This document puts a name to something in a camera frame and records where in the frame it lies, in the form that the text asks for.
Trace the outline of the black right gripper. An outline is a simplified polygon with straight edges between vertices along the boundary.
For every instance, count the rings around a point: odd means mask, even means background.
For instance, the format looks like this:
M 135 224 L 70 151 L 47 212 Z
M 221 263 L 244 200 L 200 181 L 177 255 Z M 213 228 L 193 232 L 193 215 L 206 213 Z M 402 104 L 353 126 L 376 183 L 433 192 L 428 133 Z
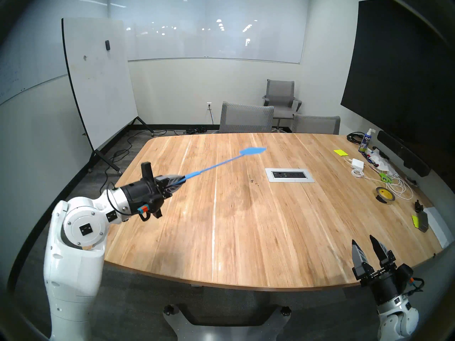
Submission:
M 384 305 L 392 301 L 395 305 L 401 302 L 400 284 L 397 278 L 396 258 L 391 250 L 370 235 L 373 250 L 379 260 L 380 270 L 374 271 L 368 263 L 365 253 L 355 240 L 352 240 L 353 273 L 362 287 L 368 287 L 376 305 Z

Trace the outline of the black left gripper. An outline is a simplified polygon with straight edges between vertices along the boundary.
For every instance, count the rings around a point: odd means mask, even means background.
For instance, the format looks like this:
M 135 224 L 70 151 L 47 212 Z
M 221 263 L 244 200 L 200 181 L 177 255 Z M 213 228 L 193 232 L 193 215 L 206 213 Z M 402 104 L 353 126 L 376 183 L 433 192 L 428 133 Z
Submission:
M 162 217 L 161 207 L 184 184 L 184 175 L 159 175 L 154 177 L 151 163 L 141 164 L 142 178 L 121 187 L 129 208 L 129 214 L 139 215 L 141 219 L 152 216 Z

